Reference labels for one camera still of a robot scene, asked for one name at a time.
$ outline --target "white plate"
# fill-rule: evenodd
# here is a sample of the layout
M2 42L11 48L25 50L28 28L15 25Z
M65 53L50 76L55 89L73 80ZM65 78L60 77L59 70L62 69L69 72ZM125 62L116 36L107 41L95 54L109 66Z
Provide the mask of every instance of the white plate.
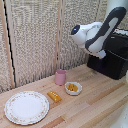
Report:
M49 110L47 98L34 91L24 91L12 96L5 104L6 117L16 124L28 125L43 119Z

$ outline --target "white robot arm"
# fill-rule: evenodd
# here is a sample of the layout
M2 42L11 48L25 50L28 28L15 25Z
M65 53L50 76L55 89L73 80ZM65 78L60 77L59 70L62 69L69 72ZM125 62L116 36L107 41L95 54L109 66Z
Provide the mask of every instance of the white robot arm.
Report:
M127 10L128 0L108 0L104 22L76 25L71 32L74 42L91 55L105 57L103 49L106 41L120 24Z

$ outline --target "wooden countertop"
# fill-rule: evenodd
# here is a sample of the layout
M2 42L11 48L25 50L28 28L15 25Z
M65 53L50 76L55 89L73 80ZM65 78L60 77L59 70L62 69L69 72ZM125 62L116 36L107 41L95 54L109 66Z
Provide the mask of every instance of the wooden countertop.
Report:
M71 69L67 71L66 81L76 81L82 85L83 90L78 96L68 95L64 86L54 83L54 77L0 94L0 128L109 128L128 101L125 77L112 80L86 65ZM54 103L47 95L52 90L61 96L60 102ZM40 122L21 126L6 118L5 103L11 96L22 91L37 91L47 97L50 110Z

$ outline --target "small bowl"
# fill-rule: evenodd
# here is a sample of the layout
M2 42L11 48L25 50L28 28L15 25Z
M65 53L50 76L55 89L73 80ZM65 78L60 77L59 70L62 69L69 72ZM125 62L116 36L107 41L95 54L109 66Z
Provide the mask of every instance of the small bowl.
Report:
M68 85L69 85L69 83L76 85L76 86L78 87L78 90L77 90L76 92L75 92L75 91L70 91L70 90L68 90ZM75 95L79 95L79 93L82 91L82 86L81 86L79 83L77 83L77 82L67 82L67 83L65 84L65 89L66 89L66 92L67 92L69 95L75 96Z

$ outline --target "pink cup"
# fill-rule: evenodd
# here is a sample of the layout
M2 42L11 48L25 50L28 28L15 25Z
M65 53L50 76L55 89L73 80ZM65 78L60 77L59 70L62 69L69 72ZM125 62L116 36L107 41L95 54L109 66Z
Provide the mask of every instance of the pink cup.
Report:
M66 71L62 69L57 69L55 73L55 83L57 85L64 85L66 79Z

